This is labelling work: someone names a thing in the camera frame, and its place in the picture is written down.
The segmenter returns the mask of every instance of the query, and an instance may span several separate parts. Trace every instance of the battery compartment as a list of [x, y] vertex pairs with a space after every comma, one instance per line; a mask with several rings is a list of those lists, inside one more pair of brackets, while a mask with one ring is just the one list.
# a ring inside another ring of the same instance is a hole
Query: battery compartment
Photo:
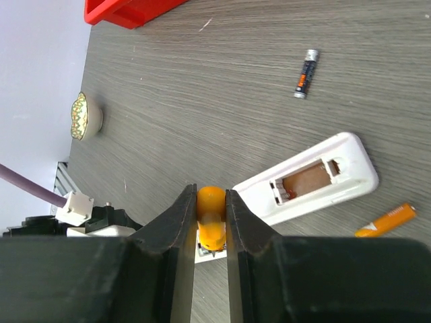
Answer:
[[321, 159], [292, 174], [271, 182], [277, 204], [284, 204], [296, 197], [304, 196], [320, 188], [331, 185], [331, 178], [340, 174], [335, 160], [324, 162]]

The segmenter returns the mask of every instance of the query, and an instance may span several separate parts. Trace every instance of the black battery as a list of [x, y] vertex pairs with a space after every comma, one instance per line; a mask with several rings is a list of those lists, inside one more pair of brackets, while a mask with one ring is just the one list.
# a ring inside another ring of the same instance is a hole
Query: black battery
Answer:
[[317, 60], [319, 59], [319, 51], [317, 49], [309, 49], [304, 59], [301, 76], [296, 86], [294, 93], [295, 98], [305, 99], [308, 89], [311, 84], [312, 75], [316, 69]]

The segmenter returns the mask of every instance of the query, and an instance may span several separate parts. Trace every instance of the orange aa battery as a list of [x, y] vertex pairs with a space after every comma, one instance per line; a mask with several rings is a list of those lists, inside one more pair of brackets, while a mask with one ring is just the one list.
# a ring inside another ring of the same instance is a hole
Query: orange aa battery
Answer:
[[416, 216], [415, 208], [409, 203], [404, 203], [400, 207], [386, 213], [377, 220], [359, 229], [355, 236], [358, 238], [379, 237], [397, 226], [410, 221]]

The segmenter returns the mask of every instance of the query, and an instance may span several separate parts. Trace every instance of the decorative bowl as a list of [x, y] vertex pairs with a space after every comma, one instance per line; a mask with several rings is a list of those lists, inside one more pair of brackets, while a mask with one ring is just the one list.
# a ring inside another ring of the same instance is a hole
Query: decorative bowl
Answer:
[[78, 94], [78, 99], [72, 104], [71, 117], [70, 133], [74, 139], [87, 140], [102, 128], [103, 113], [101, 109], [95, 101], [83, 92]]

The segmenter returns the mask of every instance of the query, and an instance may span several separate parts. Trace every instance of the white connector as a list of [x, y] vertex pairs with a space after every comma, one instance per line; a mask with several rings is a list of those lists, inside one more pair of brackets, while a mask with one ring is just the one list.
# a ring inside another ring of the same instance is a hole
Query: white connector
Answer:
[[64, 207], [57, 209], [57, 220], [79, 227], [92, 218], [94, 199], [81, 192], [69, 192], [64, 197], [67, 202]]

